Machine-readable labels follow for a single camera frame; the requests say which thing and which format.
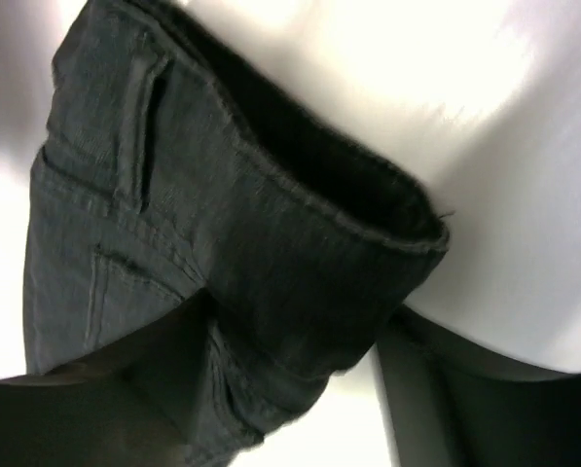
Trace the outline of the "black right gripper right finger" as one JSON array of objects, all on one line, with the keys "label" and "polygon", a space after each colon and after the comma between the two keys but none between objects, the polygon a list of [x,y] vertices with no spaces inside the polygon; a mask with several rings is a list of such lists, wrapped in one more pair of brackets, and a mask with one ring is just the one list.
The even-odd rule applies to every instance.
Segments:
[{"label": "black right gripper right finger", "polygon": [[377,341],[402,466],[581,466],[581,374],[505,357],[402,306]]}]

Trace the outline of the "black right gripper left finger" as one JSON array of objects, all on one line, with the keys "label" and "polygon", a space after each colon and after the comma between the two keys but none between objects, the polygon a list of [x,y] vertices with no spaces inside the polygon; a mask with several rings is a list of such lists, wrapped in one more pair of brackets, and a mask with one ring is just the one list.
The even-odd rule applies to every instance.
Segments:
[{"label": "black right gripper left finger", "polygon": [[0,466],[183,466],[199,417],[213,301],[44,375],[0,379]]}]

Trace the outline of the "black denim trousers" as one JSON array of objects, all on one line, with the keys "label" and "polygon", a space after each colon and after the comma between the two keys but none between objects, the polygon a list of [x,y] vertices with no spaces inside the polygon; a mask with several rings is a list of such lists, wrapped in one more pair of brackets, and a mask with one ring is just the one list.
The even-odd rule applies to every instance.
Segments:
[{"label": "black denim trousers", "polygon": [[125,382],[154,466],[225,466],[306,413],[443,259],[420,183],[319,122],[166,1],[90,1],[54,55],[30,172],[27,369],[178,309],[183,341]]}]

